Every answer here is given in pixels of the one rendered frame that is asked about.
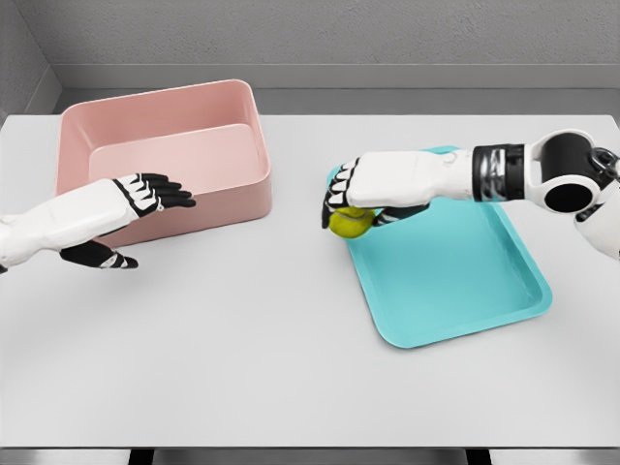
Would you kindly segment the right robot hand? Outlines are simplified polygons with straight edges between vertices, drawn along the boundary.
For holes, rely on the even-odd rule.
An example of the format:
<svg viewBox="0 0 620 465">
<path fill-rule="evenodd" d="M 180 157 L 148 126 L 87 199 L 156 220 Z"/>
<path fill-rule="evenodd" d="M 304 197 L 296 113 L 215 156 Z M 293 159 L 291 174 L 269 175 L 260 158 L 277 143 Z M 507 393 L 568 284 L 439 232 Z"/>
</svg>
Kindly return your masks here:
<svg viewBox="0 0 620 465">
<path fill-rule="evenodd" d="M 322 227 L 340 208 L 381 211 L 375 227 L 409 218 L 430 206 L 433 155 L 423 151 L 368 152 L 343 164 L 330 179 L 322 208 Z"/>
</svg>

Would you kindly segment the pink basket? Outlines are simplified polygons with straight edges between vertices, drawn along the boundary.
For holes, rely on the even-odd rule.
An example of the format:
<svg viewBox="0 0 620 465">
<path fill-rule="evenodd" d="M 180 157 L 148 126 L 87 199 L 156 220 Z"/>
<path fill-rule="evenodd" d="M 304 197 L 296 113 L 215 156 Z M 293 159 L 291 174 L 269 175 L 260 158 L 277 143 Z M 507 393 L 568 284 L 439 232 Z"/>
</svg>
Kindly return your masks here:
<svg viewBox="0 0 620 465">
<path fill-rule="evenodd" d="M 263 218 L 271 164 L 251 86 L 228 79 L 76 104 L 61 115 L 54 192 L 158 173 L 193 208 L 171 208 L 103 237 L 118 247 Z"/>
</svg>

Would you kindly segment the yellow-green tennis ball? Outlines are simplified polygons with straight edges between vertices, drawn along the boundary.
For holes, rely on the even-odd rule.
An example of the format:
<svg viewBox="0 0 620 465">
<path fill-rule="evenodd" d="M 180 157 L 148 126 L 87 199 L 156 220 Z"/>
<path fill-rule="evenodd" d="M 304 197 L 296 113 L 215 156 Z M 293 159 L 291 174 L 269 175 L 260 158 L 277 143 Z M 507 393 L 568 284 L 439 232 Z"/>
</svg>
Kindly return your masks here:
<svg viewBox="0 0 620 465">
<path fill-rule="evenodd" d="M 367 233 L 373 226 L 375 211 L 358 207 L 340 207 L 328 220 L 328 228 L 346 239 L 355 239 Z"/>
</svg>

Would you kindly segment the blue tray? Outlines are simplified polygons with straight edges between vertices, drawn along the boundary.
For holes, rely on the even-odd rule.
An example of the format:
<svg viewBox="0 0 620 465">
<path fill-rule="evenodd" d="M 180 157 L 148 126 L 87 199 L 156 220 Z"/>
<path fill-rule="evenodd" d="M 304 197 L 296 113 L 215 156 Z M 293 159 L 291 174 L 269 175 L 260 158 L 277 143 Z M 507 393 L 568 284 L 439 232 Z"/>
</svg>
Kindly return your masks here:
<svg viewBox="0 0 620 465">
<path fill-rule="evenodd" d="M 436 198 L 346 239 L 380 335 L 417 348 L 538 317 L 552 302 L 502 202 Z"/>
</svg>

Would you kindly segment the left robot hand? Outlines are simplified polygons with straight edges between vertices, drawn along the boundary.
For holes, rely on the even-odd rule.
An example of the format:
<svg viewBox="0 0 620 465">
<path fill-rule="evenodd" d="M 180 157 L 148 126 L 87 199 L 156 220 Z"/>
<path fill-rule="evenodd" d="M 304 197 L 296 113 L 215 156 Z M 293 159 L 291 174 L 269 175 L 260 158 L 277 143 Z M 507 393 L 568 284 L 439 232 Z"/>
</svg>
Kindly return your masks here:
<svg viewBox="0 0 620 465">
<path fill-rule="evenodd" d="M 195 205 L 190 192 L 162 174 L 101 179 L 50 201 L 51 227 L 45 239 L 66 262 L 99 269 L 135 269 L 139 266 L 136 259 L 96 239 L 156 212 Z"/>
</svg>

